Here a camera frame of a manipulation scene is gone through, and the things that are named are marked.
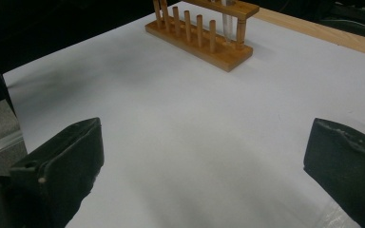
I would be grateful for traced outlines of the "wooden test tube rack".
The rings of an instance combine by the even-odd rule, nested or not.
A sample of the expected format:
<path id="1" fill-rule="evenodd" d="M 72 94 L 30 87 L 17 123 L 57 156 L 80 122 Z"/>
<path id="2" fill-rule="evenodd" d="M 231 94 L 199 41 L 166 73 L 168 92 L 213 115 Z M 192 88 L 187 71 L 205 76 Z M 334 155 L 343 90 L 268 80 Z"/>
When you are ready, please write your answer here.
<path id="1" fill-rule="evenodd" d="M 215 20 L 209 21 L 208 29 L 204 28 L 200 14 L 192 22 L 189 10 L 181 18 L 179 8 L 173 7 L 169 15 L 167 0 L 152 0 L 156 19 L 146 24 L 145 30 L 226 72 L 252 56 L 253 49 L 244 44 L 246 22 L 259 12 L 259 6 L 240 0 L 183 1 L 221 13 L 223 35 L 216 32 Z"/>

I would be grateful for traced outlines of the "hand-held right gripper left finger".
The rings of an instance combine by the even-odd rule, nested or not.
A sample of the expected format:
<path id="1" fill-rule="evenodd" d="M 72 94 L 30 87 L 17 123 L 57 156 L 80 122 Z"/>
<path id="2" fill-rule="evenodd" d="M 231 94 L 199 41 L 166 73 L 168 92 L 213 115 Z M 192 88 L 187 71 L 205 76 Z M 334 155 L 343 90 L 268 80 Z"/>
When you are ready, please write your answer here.
<path id="1" fill-rule="evenodd" d="M 74 123 L 10 168 L 25 228 L 65 228 L 104 164 L 101 121 Z"/>

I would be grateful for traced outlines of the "white table sheet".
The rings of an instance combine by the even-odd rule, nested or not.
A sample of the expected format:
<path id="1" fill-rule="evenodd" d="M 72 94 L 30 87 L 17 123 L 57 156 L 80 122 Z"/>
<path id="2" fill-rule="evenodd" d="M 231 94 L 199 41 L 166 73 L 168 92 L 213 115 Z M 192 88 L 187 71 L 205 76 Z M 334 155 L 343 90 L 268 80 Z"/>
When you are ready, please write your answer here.
<path id="1" fill-rule="evenodd" d="M 105 163 L 67 228 L 356 228 L 303 169 L 315 118 L 365 133 L 365 37 L 262 9 L 224 71 L 145 19 L 9 71 L 28 149 L 101 120 Z"/>

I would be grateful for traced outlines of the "aluminium floor rail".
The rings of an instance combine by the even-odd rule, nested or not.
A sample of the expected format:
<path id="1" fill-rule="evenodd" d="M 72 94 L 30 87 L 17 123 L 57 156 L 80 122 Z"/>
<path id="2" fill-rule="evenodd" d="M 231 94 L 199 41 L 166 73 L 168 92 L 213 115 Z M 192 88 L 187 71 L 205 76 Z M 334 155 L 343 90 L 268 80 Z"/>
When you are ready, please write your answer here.
<path id="1" fill-rule="evenodd" d="M 0 152 L 20 143 L 23 140 L 23 135 L 20 131 L 8 134 L 0 139 Z"/>

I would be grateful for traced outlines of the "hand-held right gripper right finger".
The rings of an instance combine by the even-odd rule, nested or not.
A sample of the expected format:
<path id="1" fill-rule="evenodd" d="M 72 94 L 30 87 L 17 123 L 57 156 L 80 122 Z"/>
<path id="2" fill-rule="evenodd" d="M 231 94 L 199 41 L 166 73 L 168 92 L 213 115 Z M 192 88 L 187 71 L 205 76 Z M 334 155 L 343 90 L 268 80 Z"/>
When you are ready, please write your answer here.
<path id="1" fill-rule="evenodd" d="M 314 119 L 303 164 L 304 171 L 365 228 L 365 134 Z"/>

